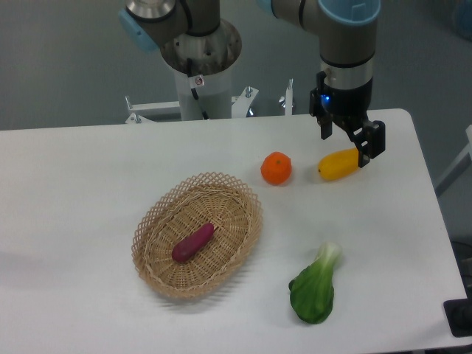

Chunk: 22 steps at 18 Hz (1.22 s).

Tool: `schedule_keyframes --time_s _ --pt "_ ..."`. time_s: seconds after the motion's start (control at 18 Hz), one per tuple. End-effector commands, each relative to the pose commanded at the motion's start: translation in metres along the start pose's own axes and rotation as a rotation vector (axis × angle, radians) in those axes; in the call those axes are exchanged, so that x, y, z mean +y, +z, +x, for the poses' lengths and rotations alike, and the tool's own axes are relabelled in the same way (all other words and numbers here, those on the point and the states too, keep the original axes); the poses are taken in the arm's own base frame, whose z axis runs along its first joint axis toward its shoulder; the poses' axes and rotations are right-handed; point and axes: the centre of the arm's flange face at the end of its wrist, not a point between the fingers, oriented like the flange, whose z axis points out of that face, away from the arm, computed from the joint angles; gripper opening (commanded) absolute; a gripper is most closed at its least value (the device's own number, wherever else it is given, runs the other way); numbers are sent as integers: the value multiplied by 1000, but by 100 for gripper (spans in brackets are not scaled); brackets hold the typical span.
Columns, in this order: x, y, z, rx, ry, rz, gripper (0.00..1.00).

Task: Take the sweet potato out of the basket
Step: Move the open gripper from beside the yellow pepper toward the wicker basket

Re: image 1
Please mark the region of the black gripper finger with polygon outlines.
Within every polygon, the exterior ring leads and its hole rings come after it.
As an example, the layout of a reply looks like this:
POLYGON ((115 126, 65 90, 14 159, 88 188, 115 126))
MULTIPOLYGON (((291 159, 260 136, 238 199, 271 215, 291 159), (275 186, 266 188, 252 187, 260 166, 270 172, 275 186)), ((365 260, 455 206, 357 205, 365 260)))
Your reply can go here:
POLYGON ((386 126, 380 120, 370 121, 368 117, 350 117, 346 123, 346 132, 358 150, 360 168, 386 149, 386 126))
POLYGON ((319 115, 317 122, 320 127, 321 139, 328 139, 333 133, 333 121, 331 116, 329 114, 319 115))

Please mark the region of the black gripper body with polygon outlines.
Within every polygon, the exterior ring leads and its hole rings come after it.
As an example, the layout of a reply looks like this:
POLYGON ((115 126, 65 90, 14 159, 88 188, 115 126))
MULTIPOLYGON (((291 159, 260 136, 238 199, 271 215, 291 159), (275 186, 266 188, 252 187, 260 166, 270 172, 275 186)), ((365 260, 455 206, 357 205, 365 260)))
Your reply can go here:
POLYGON ((367 109, 372 97, 371 78, 353 89, 333 88, 327 83, 327 74, 316 74, 316 88, 310 92, 309 114, 313 117, 331 117, 333 122, 349 121, 350 126, 362 126, 367 121, 367 109))

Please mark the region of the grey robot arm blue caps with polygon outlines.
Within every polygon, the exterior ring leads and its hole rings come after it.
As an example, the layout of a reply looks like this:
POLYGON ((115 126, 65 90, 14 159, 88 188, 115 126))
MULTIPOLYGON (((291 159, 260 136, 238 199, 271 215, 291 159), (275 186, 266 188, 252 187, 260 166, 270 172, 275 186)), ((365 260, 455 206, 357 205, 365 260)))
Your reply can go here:
MULTIPOLYGON (((383 153, 385 125, 367 115, 380 2, 260 1, 259 6, 319 39, 320 70, 309 112, 321 137, 340 127, 357 148, 359 166, 383 153)), ((222 19, 218 1, 127 1, 119 22, 139 48, 159 50, 176 73, 182 119, 231 115, 229 92, 212 80, 234 65, 242 43, 222 19)))

